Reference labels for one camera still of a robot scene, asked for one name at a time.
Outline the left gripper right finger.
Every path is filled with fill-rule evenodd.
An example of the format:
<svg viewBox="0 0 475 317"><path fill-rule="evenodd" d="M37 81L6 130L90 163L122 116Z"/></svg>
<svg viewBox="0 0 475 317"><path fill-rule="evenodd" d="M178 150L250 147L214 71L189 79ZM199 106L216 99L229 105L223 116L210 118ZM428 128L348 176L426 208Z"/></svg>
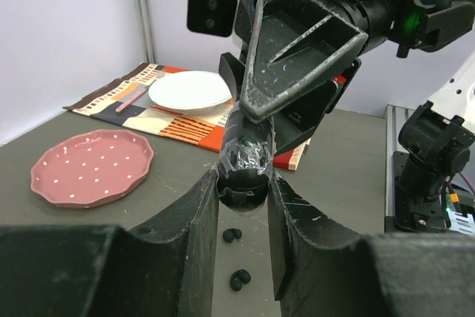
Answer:
<svg viewBox="0 0 475 317"><path fill-rule="evenodd" d="M272 283L283 316L472 316L474 239L361 235L269 181Z"/></svg>

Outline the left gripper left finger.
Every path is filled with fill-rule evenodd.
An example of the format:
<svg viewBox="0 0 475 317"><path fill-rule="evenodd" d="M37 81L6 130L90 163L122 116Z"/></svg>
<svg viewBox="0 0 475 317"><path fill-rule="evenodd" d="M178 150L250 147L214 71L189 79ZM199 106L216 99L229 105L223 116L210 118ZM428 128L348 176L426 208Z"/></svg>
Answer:
<svg viewBox="0 0 475 317"><path fill-rule="evenodd" d="M210 316L217 173L155 216L1 228L3 316Z"/></svg>

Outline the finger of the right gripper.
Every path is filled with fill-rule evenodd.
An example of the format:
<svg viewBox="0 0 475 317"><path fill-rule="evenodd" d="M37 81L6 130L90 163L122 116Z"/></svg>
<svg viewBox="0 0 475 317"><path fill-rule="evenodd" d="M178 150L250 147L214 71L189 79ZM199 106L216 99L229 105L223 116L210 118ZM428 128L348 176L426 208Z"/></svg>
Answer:
<svg viewBox="0 0 475 317"><path fill-rule="evenodd" d="M293 150L313 136L324 116L333 111L360 67L361 60L353 60L342 74L327 79L271 116L274 122L276 155ZM235 99L240 97L244 70L244 64L234 55L224 53L220 56L218 73Z"/></svg>
<svg viewBox="0 0 475 317"><path fill-rule="evenodd" d="M319 0L240 0L251 34L240 107L259 123L348 68L368 35Z"/></svg>

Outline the black earbud charging case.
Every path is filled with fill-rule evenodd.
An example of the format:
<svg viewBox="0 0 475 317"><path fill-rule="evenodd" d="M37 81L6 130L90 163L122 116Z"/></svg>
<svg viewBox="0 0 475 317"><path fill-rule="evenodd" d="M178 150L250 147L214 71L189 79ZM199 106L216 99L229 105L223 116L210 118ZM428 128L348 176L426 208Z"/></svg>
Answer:
<svg viewBox="0 0 475 317"><path fill-rule="evenodd" d="M240 215L260 209L269 192L275 156L272 119L255 124L236 102L227 117L217 161L220 202Z"/></svg>

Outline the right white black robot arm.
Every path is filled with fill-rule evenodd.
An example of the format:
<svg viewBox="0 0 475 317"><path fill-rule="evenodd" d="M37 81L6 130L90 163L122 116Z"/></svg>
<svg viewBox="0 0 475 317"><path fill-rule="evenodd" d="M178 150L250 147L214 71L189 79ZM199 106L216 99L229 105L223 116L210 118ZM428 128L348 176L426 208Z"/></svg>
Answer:
<svg viewBox="0 0 475 317"><path fill-rule="evenodd" d="M465 35L473 0L240 0L247 46L217 164L217 194L249 212L266 199L270 160L310 138L359 68L390 40L405 58Z"/></svg>

